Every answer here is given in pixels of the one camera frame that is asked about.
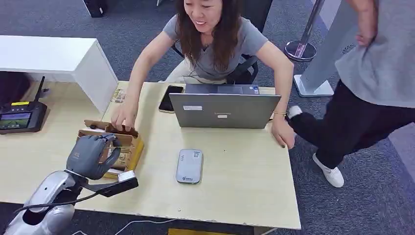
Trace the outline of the person's right hand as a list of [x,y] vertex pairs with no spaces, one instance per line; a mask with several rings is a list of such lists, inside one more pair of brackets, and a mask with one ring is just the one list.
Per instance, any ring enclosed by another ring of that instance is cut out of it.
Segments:
[[113,112],[111,124],[118,131],[130,131],[135,127],[137,114],[138,103],[135,101],[124,101]]

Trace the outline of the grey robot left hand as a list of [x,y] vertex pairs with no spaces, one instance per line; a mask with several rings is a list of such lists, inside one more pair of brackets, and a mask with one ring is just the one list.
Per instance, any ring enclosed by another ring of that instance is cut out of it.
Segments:
[[[110,142],[114,149],[111,155],[100,163],[103,151]],[[119,158],[121,147],[120,140],[114,134],[82,136],[67,159],[66,170],[91,180],[101,179]]]

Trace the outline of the person's hand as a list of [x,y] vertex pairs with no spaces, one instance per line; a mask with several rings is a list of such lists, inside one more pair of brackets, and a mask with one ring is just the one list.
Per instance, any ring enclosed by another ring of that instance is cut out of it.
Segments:
[[356,36],[355,39],[357,41],[357,44],[363,47],[367,47],[368,45],[370,45],[374,38],[377,35],[377,30],[373,31],[373,30],[369,30],[369,31],[359,31]]

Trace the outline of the person's left hand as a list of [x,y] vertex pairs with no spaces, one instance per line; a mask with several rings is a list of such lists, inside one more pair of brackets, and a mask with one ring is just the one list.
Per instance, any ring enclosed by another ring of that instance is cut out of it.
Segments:
[[295,133],[283,114],[274,113],[271,132],[281,147],[287,147],[288,149],[294,147]]

